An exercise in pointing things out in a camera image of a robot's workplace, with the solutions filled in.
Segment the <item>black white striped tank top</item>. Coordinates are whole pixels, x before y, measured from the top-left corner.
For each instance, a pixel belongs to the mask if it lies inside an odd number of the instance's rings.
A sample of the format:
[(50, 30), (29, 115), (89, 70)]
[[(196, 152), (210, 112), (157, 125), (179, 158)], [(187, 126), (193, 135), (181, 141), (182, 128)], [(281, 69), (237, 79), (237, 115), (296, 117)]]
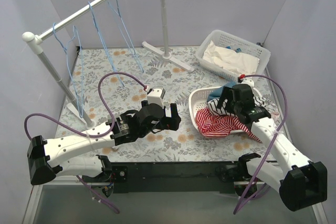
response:
[[(214, 98), (212, 100), (209, 100), (207, 102), (208, 105), (208, 109), (210, 110), (210, 112), (214, 115), (231, 115), (231, 116), (235, 116), (235, 114), (229, 113), (225, 110), (225, 106), (226, 103), (223, 103), (223, 106), (219, 109), (217, 108), (219, 102), (219, 98)], [(269, 111), (270, 113), (273, 112), (278, 112), (277, 110), (277, 106), (269, 99), (263, 98), (263, 97), (254, 97), (254, 102), (256, 106), (262, 106), (264, 107), (267, 111)]]

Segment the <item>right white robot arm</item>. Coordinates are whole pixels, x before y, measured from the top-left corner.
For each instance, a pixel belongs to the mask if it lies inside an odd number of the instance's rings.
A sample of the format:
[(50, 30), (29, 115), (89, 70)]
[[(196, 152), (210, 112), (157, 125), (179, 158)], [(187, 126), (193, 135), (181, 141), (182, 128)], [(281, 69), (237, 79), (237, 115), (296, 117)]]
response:
[(217, 108), (222, 106), (247, 126), (279, 165), (274, 167), (265, 163), (265, 158), (258, 154), (243, 155), (237, 168), (242, 180), (259, 178), (279, 193), (282, 202), (291, 211), (326, 201), (327, 168), (322, 162), (311, 161), (279, 132), (271, 114), (264, 107), (255, 105), (249, 85), (224, 87)]

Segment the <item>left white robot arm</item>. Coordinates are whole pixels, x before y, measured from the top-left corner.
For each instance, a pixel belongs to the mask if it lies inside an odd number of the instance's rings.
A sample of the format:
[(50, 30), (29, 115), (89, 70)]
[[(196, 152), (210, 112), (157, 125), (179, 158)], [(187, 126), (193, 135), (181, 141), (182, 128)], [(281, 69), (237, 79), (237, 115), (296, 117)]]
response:
[(94, 182), (108, 182), (115, 171), (104, 155), (84, 157), (87, 152), (121, 144), (133, 143), (149, 133), (162, 130), (177, 131), (181, 117), (177, 105), (170, 105), (171, 115), (165, 107), (142, 101), (140, 110), (128, 110), (115, 120), (108, 120), (80, 133), (61, 138), (33, 137), (27, 151), (30, 183), (46, 184), (59, 176), (82, 176)]

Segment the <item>teal blue garment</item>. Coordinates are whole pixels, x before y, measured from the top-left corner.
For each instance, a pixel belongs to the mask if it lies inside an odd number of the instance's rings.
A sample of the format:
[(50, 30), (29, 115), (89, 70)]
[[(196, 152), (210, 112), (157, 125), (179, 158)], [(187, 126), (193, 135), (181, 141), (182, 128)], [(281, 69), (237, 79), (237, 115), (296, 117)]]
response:
[(207, 102), (213, 99), (219, 99), (225, 87), (232, 88), (234, 85), (236, 85), (236, 82), (232, 81), (232, 82), (228, 82), (227, 84), (221, 86), (220, 88), (215, 89), (208, 95)]

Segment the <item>white oval laundry basket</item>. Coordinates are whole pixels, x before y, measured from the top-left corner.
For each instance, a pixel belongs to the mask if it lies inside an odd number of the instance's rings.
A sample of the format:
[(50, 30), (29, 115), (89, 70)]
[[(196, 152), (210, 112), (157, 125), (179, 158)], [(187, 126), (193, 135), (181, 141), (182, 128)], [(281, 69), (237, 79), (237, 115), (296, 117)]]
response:
[[(197, 130), (198, 128), (195, 122), (196, 114), (199, 110), (208, 108), (208, 105), (207, 105), (208, 95), (217, 88), (220, 88), (220, 87), (197, 89), (193, 91), (191, 95), (189, 96), (188, 104), (189, 104), (190, 117), (192, 120), (192, 124)], [(243, 131), (232, 131), (232, 134), (237, 134), (237, 133), (244, 133), (244, 132)]]

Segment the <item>red white striped garment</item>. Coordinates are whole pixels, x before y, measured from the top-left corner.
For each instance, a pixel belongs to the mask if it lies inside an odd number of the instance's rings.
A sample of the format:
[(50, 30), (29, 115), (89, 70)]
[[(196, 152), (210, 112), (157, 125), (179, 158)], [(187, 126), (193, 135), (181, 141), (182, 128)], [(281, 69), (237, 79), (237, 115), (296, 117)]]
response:
[(213, 115), (209, 108), (204, 108), (197, 112), (195, 122), (204, 137), (222, 138), (231, 135), (232, 131), (243, 131), (253, 140), (261, 142), (236, 116)]

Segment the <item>pink white lace garment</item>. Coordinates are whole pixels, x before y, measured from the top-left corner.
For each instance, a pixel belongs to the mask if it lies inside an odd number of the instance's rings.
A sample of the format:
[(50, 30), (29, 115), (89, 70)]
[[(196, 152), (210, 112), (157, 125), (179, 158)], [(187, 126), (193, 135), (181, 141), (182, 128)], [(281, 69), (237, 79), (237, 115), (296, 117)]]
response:
[(273, 111), (270, 113), (271, 118), (275, 121), (278, 122), (280, 120), (280, 113), (278, 111)]

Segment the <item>white cloth in basket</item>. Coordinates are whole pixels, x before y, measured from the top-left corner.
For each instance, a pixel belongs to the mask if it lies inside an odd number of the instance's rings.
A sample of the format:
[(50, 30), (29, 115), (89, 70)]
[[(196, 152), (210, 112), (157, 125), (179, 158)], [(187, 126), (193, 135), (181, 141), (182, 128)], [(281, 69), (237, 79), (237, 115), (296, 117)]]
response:
[(259, 65), (259, 58), (216, 46), (212, 40), (203, 53), (203, 59), (238, 76), (255, 74)]

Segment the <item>white rectangular mesh basket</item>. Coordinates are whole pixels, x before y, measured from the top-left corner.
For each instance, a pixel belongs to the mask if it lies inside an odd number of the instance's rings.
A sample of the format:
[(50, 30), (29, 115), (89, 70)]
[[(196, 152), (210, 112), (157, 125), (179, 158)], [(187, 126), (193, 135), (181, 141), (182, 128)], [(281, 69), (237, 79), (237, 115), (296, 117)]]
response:
[(242, 74), (262, 74), (270, 56), (268, 49), (222, 30), (212, 31), (195, 53), (204, 69), (228, 81)]

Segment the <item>floral table mat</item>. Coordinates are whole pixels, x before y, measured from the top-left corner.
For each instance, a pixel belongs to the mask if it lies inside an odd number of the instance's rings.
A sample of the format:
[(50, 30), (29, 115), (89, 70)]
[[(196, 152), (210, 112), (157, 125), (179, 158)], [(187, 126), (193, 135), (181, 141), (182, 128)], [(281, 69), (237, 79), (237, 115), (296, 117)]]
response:
[(70, 61), (73, 81), (70, 90), (84, 96), (84, 109), (97, 124), (105, 122), (109, 113), (120, 115), (138, 110), (146, 98), (143, 84), (166, 90), (164, 104), (176, 103), (181, 117), (177, 131), (148, 134), (136, 142), (97, 150), (112, 162), (187, 162), (236, 161), (247, 153), (263, 155), (266, 147), (246, 134), (225, 138), (204, 138), (191, 121), (188, 98), (200, 88), (222, 86), (226, 80), (203, 69), (195, 57), (194, 47), (174, 47), (172, 55), (191, 65), (191, 73), (163, 61), (146, 49), (137, 48), (144, 73), (127, 49), (110, 49), (117, 72), (113, 72), (105, 51), (85, 49), (83, 57)]

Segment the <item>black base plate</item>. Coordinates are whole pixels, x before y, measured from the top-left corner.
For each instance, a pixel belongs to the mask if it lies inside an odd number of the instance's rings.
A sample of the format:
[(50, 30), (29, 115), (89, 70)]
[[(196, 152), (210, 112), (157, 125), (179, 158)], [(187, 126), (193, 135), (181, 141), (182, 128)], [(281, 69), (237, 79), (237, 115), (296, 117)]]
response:
[(237, 161), (111, 163), (96, 177), (82, 176), (92, 185), (106, 187), (110, 196), (126, 193), (214, 191), (241, 195), (251, 179)]

